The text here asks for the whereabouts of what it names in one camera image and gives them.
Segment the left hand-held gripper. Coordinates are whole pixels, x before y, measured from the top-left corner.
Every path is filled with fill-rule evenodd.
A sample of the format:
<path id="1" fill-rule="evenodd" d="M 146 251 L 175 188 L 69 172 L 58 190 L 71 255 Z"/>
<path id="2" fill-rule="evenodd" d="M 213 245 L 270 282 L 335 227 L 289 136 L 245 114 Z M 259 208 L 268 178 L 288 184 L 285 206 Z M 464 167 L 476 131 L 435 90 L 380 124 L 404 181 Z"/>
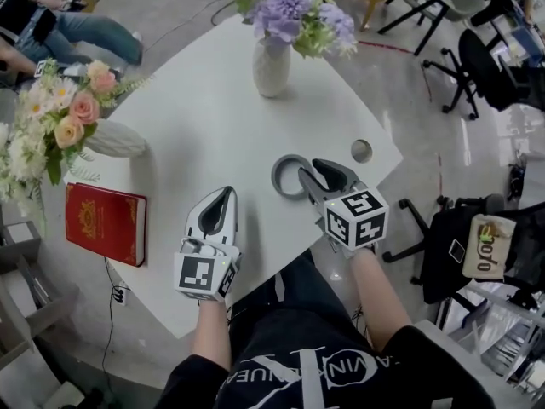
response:
<path id="1" fill-rule="evenodd" d="M 174 254 L 174 289 L 190 299 L 225 302 L 242 258 L 234 246 L 237 231 L 238 196 L 233 187 L 216 189 L 202 198 L 190 210 L 185 227 L 188 237 Z"/>

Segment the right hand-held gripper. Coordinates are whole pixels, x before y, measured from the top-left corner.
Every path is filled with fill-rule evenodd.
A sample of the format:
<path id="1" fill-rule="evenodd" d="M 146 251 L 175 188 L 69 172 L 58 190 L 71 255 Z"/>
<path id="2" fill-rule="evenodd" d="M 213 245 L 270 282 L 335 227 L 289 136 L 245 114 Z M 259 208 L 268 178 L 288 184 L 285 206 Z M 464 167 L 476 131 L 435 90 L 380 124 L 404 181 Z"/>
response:
<path id="1" fill-rule="evenodd" d="M 312 164 L 327 186 L 306 168 L 298 170 L 298 179 L 311 202 L 323 202 L 318 204 L 318 212 L 328 239 L 346 258 L 383 240 L 390 207 L 378 190 L 373 187 L 356 190 L 363 182 L 344 165 L 320 158 L 315 158 Z M 329 193 L 344 194 L 330 199 Z"/>

